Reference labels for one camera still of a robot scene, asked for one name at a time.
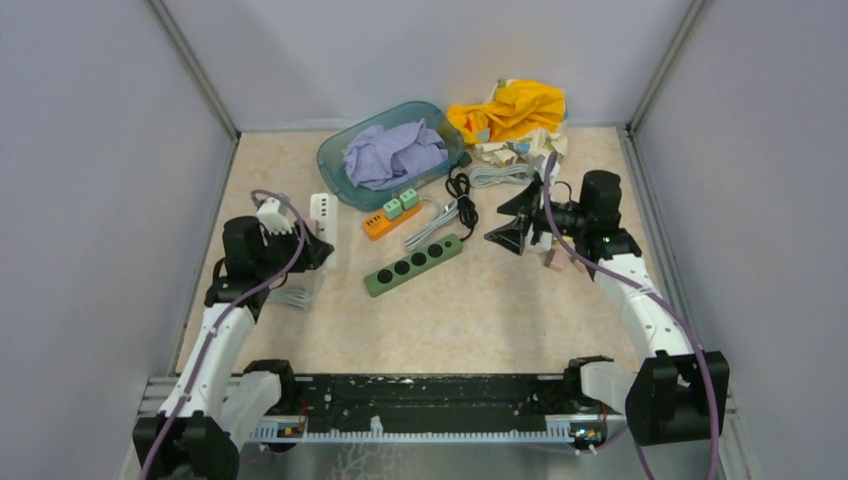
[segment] yellow cloth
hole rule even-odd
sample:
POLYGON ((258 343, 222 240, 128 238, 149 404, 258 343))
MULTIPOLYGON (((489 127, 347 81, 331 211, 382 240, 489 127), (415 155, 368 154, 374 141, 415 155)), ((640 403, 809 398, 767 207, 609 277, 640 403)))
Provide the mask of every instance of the yellow cloth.
POLYGON ((446 116, 466 145, 480 142, 476 133, 487 128, 490 142, 502 142, 538 127, 555 131, 565 117, 565 93, 535 80, 514 80, 498 86, 491 103, 452 105, 446 116))

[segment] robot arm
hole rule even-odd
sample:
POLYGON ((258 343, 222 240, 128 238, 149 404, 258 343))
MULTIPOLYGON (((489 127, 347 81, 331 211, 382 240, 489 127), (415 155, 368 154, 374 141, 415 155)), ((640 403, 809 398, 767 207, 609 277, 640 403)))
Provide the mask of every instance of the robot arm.
MULTIPOLYGON (((324 207, 331 200, 327 195, 314 195, 313 207, 315 197, 324 207)), ((316 210, 326 213, 327 208, 312 210, 319 233, 335 231, 335 225, 330 225, 334 217, 316 215, 316 210)), ((306 225, 302 230, 292 228, 284 214, 279 201, 269 199, 258 205, 256 216, 224 224, 224 258, 216 264, 206 292, 198 340, 158 414, 139 418, 133 430, 139 461, 144 463, 151 451, 155 452, 148 478, 170 475, 180 466, 213 480, 236 478, 238 452, 262 416, 275 406, 283 408, 294 401, 294 373, 286 361, 254 362, 244 375, 231 376, 270 290, 266 286, 234 308, 230 305, 267 283, 291 261, 300 231, 307 237, 289 273, 320 268, 333 253, 333 246, 306 225), (222 267, 226 267, 223 276, 222 267), (157 449, 154 443, 160 435, 164 441, 157 449)))
MULTIPOLYGON (((642 362, 638 373, 606 357, 575 359, 565 382, 575 395, 603 402, 624 412, 640 445, 681 442, 710 437, 709 411, 702 375, 693 347, 682 328, 652 299, 655 293, 633 237, 620 228, 621 179, 595 170, 583 177, 578 202, 551 202, 554 222, 574 239, 577 252, 592 262, 642 285, 633 288, 600 271, 589 275, 609 296, 642 362)), ((538 175, 521 194, 498 208, 515 219, 484 237, 521 255, 541 232, 550 232, 542 211, 542 179, 538 175)), ((724 420, 729 367, 720 352, 705 352, 707 370, 716 392, 719 426, 724 420)))

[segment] gray cable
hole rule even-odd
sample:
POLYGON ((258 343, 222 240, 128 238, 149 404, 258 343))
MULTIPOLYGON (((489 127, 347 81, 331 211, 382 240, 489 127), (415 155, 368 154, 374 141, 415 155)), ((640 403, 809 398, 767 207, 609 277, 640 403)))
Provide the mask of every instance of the gray cable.
POLYGON ((486 188, 499 183, 527 185, 533 179, 535 169, 526 163, 508 167, 490 167, 480 165, 471 169, 468 177, 474 188, 486 188))
POLYGON ((416 248, 420 247, 421 244, 424 243, 425 240, 427 240, 427 237, 433 234, 433 232, 452 222, 453 219, 456 218, 457 215, 459 215, 459 202, 457 202, 456 199, 453 199, 448 202, 448 204, 445 205, 444 208, 442 208, 438 204, 438 202, 436 202, 432 198, 422 197, 421 201, 430 202, 435 205, 436 215, 424 228, 418 230, 417 232, 407 237, 406 250, 408 252, 411 252, 416 248))

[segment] blue plastic basket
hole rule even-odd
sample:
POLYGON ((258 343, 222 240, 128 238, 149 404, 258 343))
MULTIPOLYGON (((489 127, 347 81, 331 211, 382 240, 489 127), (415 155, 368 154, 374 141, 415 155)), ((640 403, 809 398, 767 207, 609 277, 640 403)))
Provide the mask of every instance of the blue plastic basket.
POLYGON ((462 134, 453 128, 438 107, 427 102, 407 102, 328 138, 318 149, 318 169, 324 177, 324 183, 339 200, 357 210, 373 212, 396 194, 408 188, 420 188, 447 174, 464 149, 462 134), (344 152, 348 144, 372 125, 382 125, 388 130, 404 123, 417 122, 422 118, 427 122, 427 127, 438 132, 445 141, 447 160, 393 189, 375 191, 354 187, 344 169, 344 152))

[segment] purple cloth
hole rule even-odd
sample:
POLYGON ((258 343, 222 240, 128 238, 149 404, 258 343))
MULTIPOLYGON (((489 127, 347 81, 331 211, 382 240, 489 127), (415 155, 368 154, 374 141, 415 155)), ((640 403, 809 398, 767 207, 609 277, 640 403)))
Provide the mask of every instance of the purple cloth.
POLYGON ((386 130, 363 130, 345 150, 345 171, 354 186, 388 190, 448 158, 445 142, 421 119, 386 130))

